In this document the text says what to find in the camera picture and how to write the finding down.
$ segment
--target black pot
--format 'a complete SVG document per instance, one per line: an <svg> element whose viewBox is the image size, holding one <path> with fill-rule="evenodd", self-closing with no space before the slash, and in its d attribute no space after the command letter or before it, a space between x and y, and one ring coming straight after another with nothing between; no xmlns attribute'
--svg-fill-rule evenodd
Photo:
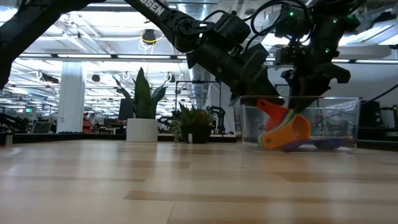
<svg viewBox="0 0 398 224"><path fill-rule="evenodd" d="M181 126L181 132L186 143L190 143L190 134L192 135L192 143L206 143L210 138L211 126L202 124L187 124Z"/></svg>

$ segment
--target snake plant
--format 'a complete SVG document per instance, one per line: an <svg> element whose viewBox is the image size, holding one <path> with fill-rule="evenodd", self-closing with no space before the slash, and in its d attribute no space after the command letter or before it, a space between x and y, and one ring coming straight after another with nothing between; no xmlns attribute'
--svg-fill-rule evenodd
<svg viewBox="0 0 398 224"><path fill-rule="evenodd" d="M118 86L120 87L120 91L124 95L124 97L127 100L131 100L133 112L136 114L136 118L155 119L157 103L166 94L167 87L164 86L164 83L166 83L168 80L165 81L160 87L157 87L151 96L150 86L145 78L144 70L140 68L137 75L137 80L132 78L135 84L134 99L132 99L129 92L121 86L120 82L116 78L114 79L116 81L116 84L118 84Z"/></svg>

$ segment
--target potted plant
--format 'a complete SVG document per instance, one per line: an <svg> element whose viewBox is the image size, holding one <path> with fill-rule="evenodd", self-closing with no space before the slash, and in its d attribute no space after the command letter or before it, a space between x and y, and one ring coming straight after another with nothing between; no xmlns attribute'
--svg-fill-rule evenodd
<svg viewBox="0 0 398 224"><path fill-rule="evenodd" d="M133 80L135 86L134 99L131 98L128 91L126 91L116 80L120 90L126 100L130 101L133 107L135 118L127 120L126 141L128 142L156 142L157 141L157 120L156 107L157 103L164 97L166 88L163 85L156 88L150 95L150 86L145 79L144 70L140 68L137 80Z"/></svg>
<svg viewBox="0 0 398 224"><path fill-rule="evenodd" d="M187 143L206 143L211 134L211 122L213 117L205 110L192 107L192 110L180 103L181 109L181 131Z"/></svg>
<svg viewBox="0 0 398 224"><path fill-rule="evenodd" d="M179 142L183 140L181 126L182 122L180 119L175 119L170 123L170 127L174 135L174 142Z"/></svg>

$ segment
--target purple object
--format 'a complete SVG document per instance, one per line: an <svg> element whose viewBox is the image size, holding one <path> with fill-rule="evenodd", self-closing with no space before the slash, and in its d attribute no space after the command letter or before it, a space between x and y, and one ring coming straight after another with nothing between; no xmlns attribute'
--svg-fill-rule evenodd
<svg viewBox="0 0 398 224"><path fill-rule="evenodd" d="M342 139L339 138L319 138L319 139L306 139L301 141L295 141L287 145L282 146L282 149L292 150L296 149L304 144L313 144L317 149L338 149L341 146Z"/></svg>

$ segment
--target white planter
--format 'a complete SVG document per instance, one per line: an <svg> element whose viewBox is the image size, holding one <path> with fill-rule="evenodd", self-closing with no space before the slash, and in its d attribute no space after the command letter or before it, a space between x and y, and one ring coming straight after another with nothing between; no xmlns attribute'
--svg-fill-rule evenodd
<svg viewBox="0 0 398 224"><path fill-rule="evenodd" d="M137 118L128 119L126 141L157 142L157 120Z"/></svg>

